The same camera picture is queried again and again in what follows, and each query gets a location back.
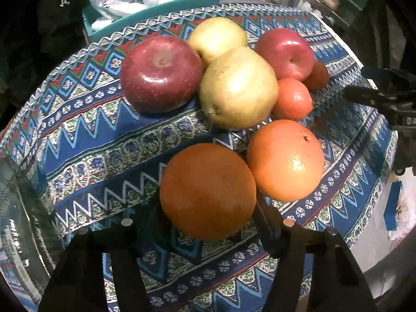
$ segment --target yellow pear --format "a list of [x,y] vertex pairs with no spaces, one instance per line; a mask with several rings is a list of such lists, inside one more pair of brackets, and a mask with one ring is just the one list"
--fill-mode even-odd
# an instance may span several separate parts
[[253,50],[238,47],[207,68],[199,98],[202,111],[219,127],[243,130],[269,116],[277,91],[273,68]]
[[205,66],[236,47],[247,46],[245,31],[225,17],[213,17],[199,24],[191,33],[188,44],[201,56]]

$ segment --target small orange fruit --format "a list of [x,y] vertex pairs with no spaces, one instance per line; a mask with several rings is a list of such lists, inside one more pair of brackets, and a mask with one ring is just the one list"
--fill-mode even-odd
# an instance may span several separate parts
[[253,135],[247,164],[265,195],[294,202],[319,185],[325,158],[319,140],[309,129],[295,121],[279,120]]
[[303,80],[303,84],[309,90],[321,90],[327,86],[329,82],[328,70],[321,61],[315,60],[312,72]]
[[167,164],[160,201],[166,216],[186,235],[219,240],[238,232],[251,218],[256,184],[235,152],[216,144],[197,144]]
[[300,121],[313,109],[313,103],[306,86],[295,79],[278,81],[279,95],[272,110],[278,119]]

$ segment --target tablecloth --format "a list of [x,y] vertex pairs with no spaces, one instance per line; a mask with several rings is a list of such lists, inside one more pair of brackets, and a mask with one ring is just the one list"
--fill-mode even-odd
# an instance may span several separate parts
[[[374,83],[360,76],[355,55],[312,14],[235,3],[162,15],[92,43],[55,68],[19,112],[0,147],[41,194],[63,246],[81,226],[102,229],[133,212],[145,215],[164,167],[181,149],[213,142],[244,156],[250,136],[270,121],[228,132],[213,127],[197,97],[154,116],[137,112],[123,97],[119,72],[132,46],[157,35],[187,39],[198,24],[215,16],[242,26],[251,48],[272,28],[297,31],[325,63],[329,84],[312,93],[314,109],[300,122],[321,142],[322,181],[302,200],[269,203],[305,228],[336,227],[350,247],[359,237],[386,182],[397,136],[375,109],[347,103],[342,89],[348,84],[375,88]],[[169,250],[153,245],[138,259],[155,311],[253,312],[262,307],[278,261],[264,252],[252,222],[218,242],[196,241],[174,228],[171,234]],[[106,254],[103,265],[109,310],[117,312]],[[310,270],[307,257],[301,295],[309,290]]]

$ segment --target beige shoe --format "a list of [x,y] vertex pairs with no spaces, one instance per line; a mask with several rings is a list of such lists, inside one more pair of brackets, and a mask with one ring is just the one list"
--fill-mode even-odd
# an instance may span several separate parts
[[340,0],[322,0],[322,3],[335,11],[340,4]]

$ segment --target teal storage bin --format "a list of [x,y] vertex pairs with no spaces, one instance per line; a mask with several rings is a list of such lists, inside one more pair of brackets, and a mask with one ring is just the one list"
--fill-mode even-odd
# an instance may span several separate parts
[[219,2],[220,0],[175,0],[125,16],[98,31],[93,31],[91,25],[101,17],[101,14],[92,5],[82,10],[82,17],[84,19],[86,35],[88,36],[89,42],[92,43],[98,42],[105,36],[111,36],[116,31],[123,31],[126,27],[132,27],[148,18],[154,18],[175,11],[213,6],[214,4],[219,4]]

